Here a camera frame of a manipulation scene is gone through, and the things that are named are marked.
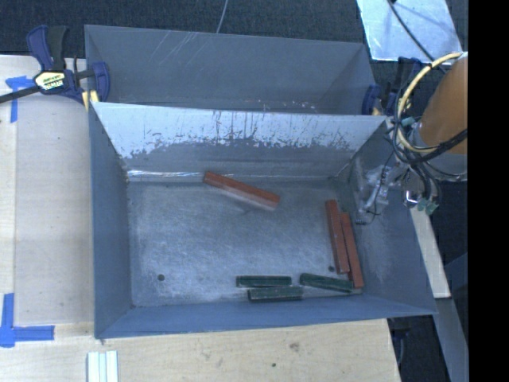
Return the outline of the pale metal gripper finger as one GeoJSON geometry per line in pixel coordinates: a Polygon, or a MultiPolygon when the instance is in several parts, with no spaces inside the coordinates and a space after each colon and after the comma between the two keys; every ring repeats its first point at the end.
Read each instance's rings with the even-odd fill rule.
{"type": "Polygon", "coordinates": [[[369,212],[373,215],[380,215],[383,210],[389,205],[388,201],[388,188],[377,188],[373,190],[372,202],[369,207],[369,212]]]}
{"type": "Polygon", "coordinates": [[[376,213],[376,199],[378,196],[378,186],[366,184],[359,190],[358,212],[363,214],[376,213]]]}

